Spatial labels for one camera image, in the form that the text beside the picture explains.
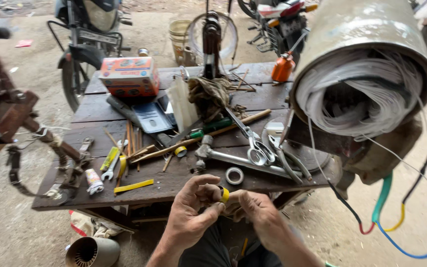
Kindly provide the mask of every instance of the wooden workbench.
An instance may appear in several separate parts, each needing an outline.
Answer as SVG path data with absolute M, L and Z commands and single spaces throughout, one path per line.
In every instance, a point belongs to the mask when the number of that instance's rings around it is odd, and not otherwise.
M 285 117 L 288 113 L 288 105 L 285 103 L 285 98 L 288 95 L 287 88 L 290 88 L 291 82 L 287 82 L 280 86 L 273 86 L 270 73 L 274 66 L 270 63 L 251 63 L 242 64 L 235 70 L 237 73 L 244 73 L 249 69 L 245 80 L 257 88 L 257 92 L 236 91 L 232 99 L 232 105 L 240 104 L 247 107 L 247 113 L 254 114 L 265 109 L 271 109 L 270 115 L 249 124 L 253 131 L 261 133 L 265 123 L 276 117 Z M 201 70 L 201 67 L 189 67 L 190 76 L 196 76 Z M 165 90 L 169 88 L 172 82 L 172 76 L 179 75 L 178 68 L 161 68 L 160 75 L 160 91 L 157 97 L 165 95 Z M 87 87 L 86 95 L 73 116 L 71 127 L 65 136 L 64 140 L 74 148 L 79 148 L 82 140 L 86 136 L 93 136 L 95 143 L 91 148 L 91 154 L 95 159 L 92 161 L 90 168 L 94 168 L 101 176 L 100 166 L 104 161 L 104 157 L 108 154 L 113 143 L 105 135 L 103 127 L 113 135 L 116 140 L 123 137 L 126 130 L 125 118 L 116 112 L 106 102 L 106 88 L 98 80 L 98 72 L 93 76 L 90 84 Z M 144 101 L 152 101 L 155 98 L 144 99 Z M 143 137 L 143 145 L 154 144 L 154 140 L 147 134 Z M 85 177 L 82 178 L 82 183 L 74 199 L 68 200 L 61 206 L 57 206 L 50 199 L 36 197 L 32 208 L 35 210 L 52 210 L 52 209 L 78 209 L 85 213 L 105 218 L 125 228 L 134 229 L 136 226 L 133 222 L 142 222 L 156 220 L 157 218 L 165 218 L 169 213 L 169 203 L 172 201 L 183 187 L 188 179 L 193 174 L 196 158 L 194 151 L 198 148 L 197 144 L 188 147 L 188 154 L 183 158 L 173 157 L 165 173 L 162 168 L 165 164 L 163 157 L 157 157 L 142 161 L 140 164 L 140 172 L 130 168 L 128 177 L 123 178 L 121 186 L 137 183 L 147 179 L 154 179 L 154 185 L 149 185 L 143 188 L 120 193 L 118 196 L 113 195 L 113 188 L 116 185 L 116 179 L 104 182 L 105 189 L 92 196 L 88 194 L 88 188 Z M 223 134 L 214 137 L 212 148 L 220 152 L 229 153 L 241 157 L 246 157 L 248 149 L 248 140 L 242 136 L 240 131 L 233 129 Z M 43 194 L 52 186 L 55 178 L 56 167 L 58 163 L 54 161 L 46 177 L 42 181 L 38 194 Z M 290 179 L 276 177 L 268 173 L 252 171 L 243 168 L 245 180 L 242 184 L 233 186 L 225 181 L 225 170 L 231 167 L 230 164 L 215 160 L 206 162 L 207 168 L 201 173 L 210 173 L 222 177 L 221 185 L 228 188 L 230 191 L 238 189 L 246 189 L 259 192 L 284 192 L 276 199 L 275 204 L 281 208 L 298 194 L 304 193 L 312 188 L 325 187 L 327 183 L 325 179 L 318 173 L 313 173 L 312 181 L 304 180 L 302 185 L 297 185 Z M 338 173 L 334 164 L 328 164 L 324 171 L 326 173 Z M 115 168 L 115 175 L 118 173 L 118 168 Z M 139 205 L 145 203 L 157 203 L 158 209 L 163 210 L 164 214 L 156 216 L 148 215 L 145 218 L 134 218 L 123 215 L 111 206 L 118 205 Z

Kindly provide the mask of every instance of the cardboard box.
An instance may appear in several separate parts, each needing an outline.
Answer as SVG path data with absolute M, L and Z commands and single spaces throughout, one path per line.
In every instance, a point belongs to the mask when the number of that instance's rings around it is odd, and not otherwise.
M 159 92 L 159 75 L 152 57 L 104 58 L 99 79 L 116 97 L 152 96 Z

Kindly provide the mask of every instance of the blue wire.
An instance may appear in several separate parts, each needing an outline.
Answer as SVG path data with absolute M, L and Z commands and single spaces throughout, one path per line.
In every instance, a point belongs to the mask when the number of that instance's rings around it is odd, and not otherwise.
M 398 244 L 395 243 L 395 241 L 393 241 L 391 239 L 391 237 L 385 232 L 385 230 L 383 230 L 382 226 L 380 225 L 380 222 L 375 221 L 377 223 L 378 228 L 380 229 L 380 231 L 382 231 L 382 233 L 388 238 L 388 240 L 399 250 L 401 251 L 403 254 L 405 254 L 406 256 L 412 257 L 412 258 L 418 258 L 418 259 L 422 259 L 422 258 L 427 258 L 427 254 L 424 255 L 412 255 L 406 251 L 404 251 L 402 248 L 400 248 L 400 246 L 398 246 Z

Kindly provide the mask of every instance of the dirt floor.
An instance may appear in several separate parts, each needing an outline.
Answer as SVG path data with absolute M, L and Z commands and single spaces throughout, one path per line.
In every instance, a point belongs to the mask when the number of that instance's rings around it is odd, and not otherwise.
M 8 9 L 6 23 L 14 31 L 10 40 L 0 40 L 0 57 L 6 69 L 18 67 L 11 74 L 15 84 L 22 90 L 30 89 L 40 100 L 36 109 L 39 121 L 45 125 L 70 127 L 72 112 L 66 103 L 60 81 L 60 70 L 56 63 L 61 51 L 53 40 L 45 21 L 53 18 L 50 1 L 27 1 L 31 8 L 24 9 L 26 2 L 10 1 L 21 10 Z M 159 67 L 176 66 L 169 40 L 169 23 L 178 19 L 191 19 L 204 9 L 203 1 L 125 1 L 133 7 L 133 27 L 122 25 L 126 45 L 147 47 L 157 60 Z M 226 1 L 210 1 L 213 6 L 226 9 Z M 36 12 L 32 17 L 25 15 Z M 237 63 L 267 62 L 276 59 L 272 52 L 260 53 L 246 44 L 254 36 L 246 28 L 252 25 L 249 19 L 234 4 L 233 18 L 239 30 L 240 42 Z M 57 31 L 67 42 L 67 34 Z M 19 40 L 34 40 L 31 47 L 14 48 Z M 25 134 L 17 137 L 27 138 Z M 419 167 L 427 152 L 427 138 L 423 135 L 406 161 Z M 36 191 L 47 172 L 54 154 L 45 145 L 34 143 L 23 152 L 21 178 L 32 191 Z M 65 247 L 70 243 L 74 231 L 70 228 L 69 214 L 64 211 L 36 212 L 31 207 L 32 198 L 22 196 L 8 182 L 8 167 L 4 166 L 7 153 L 0 153 L 0 266 L 63 266 Z M 394 186 L 382 213 L 385 227 L 399 219 L 400 201 L 417 174 L 408 167 L 399 165 L 395 172 Z M 369 227 L 369 218 L 380 192 L 381 182 L 366 186 L 356 181 L 349 189 L 349 203 Z M 395 249 L 382 233 L 375 230 L 367 236 L 358 231 L 353 215 L 335 198 L 329 189 L 317 190 L 306 203 L 287 206 L 290 222 L 301 230 L 306 245 L 324 261 L 341 267 L 418 267 L 427 266 L 426 260 L 409 258 Z M 406 221 L 396 232 L 394 240 L 413 254 L 427 253 L 427 185 L 423 182 L 406 205 Z M 118 267 L 143 266 L 156 245 L 163 223 L 145 225 L 141 231 L 130 235 L 121 234 L 116 240 L 122 246 Z

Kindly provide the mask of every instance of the black pants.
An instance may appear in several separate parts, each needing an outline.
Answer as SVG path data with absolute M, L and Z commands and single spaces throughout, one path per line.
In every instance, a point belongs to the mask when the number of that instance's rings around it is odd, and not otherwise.
M 215 223 L 193 247 L 186 249 L 179 267 L 232 267 L 227 248 L 222 244 L 220 224 Z M 281 267 L 279 258 L 262 245 L 238 262 L 238 267 Z

